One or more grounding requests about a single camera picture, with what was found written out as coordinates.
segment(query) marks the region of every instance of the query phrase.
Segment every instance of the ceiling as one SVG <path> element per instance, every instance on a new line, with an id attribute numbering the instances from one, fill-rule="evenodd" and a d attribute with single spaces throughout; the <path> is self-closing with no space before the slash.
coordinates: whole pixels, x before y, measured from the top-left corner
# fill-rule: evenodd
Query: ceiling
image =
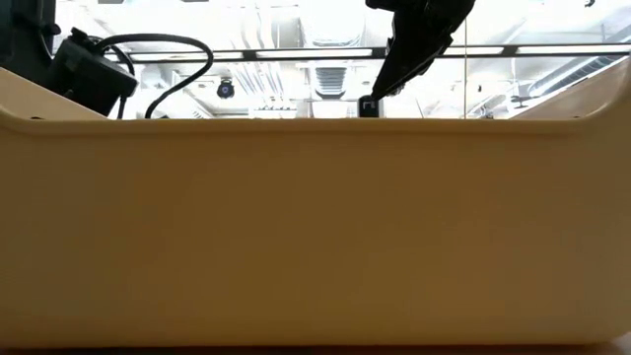
<path id="1" fill-rule="evenodd" d="M 383 46 L 391 14 L 363 0 L 58 0 L 57 22 L 94 36 L 168 33 L 192 36 L 215 50 L 326 46 Z M 567 44 L 631 41 L 631 0 L 477 0 L 455 45 Z M 169 43 L 133 43 L 129 51 L 191 50 Z M 385 99 L 387 117 L 509 118 L 531 107 L 533 88 L 553 95 L 564 78 L 612 64 L 596 58 L 528 57 L 439 59 L 397 97 Z M 379 60 L 216 63 L 211 71 L 159 107 L 169 117 L 347 117 L 369 94 Z M 128 104 L 135 118 L 165 87 L 200 64 L 140 66 L 140 91 Z M 585 67 L 595 70 L 585 71 Z M 217 96 L 222 78 L 236 87 Z M 512 102 L 512 97 L 519 97 Z"/>

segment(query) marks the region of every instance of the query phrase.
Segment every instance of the table surface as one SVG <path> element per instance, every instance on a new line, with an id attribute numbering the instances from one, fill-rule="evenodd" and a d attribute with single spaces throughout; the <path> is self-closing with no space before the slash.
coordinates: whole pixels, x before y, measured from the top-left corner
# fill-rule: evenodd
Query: table surface
<path id="1" fill-rule="evenodd" d="M 631 355 L 631 333 L 610 343 L 591 346 L 476 346 L 476 347 L 303 347 L 303 348 L 190 348 L 11 350 L 0 355 Z"/>

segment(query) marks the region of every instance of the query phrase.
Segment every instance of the black camera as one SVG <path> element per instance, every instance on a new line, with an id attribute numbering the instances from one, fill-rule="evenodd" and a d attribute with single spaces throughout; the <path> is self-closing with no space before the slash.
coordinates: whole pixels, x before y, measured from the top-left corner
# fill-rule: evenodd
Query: black camera
<path id="1" fill-rule="evenodd" d="M 217 96 L 222 99 L 230 99 L 235 95 L 235 86 L 232 79 L 222 79 L 219 88 L 217 89 Z"/>

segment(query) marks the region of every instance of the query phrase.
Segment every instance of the robotic arm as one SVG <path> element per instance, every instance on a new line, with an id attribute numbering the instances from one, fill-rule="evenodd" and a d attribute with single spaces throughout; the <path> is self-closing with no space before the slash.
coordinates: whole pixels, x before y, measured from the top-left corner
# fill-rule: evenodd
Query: robotic arm
<path id="1" fill-rule="evenodd" d="M 473 9 L 475 0 L 366 0 L 373 9 L 392 11 L 393 36 L 377 78 L 373 101 L 396 95 L 405 83 L 423 75 L 452 45 L 452 33 Z"/>

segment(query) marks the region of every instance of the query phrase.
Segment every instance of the beige plastic bin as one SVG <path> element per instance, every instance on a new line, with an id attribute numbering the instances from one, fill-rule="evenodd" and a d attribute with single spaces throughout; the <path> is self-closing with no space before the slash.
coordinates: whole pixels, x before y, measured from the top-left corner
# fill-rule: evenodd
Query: beige plastic bin
<path id="1" fill-rule="evenodd" d="M 2 75 L 0 348 L 631 330 L 629 85 L 564 121 L 108 121 Z"/>

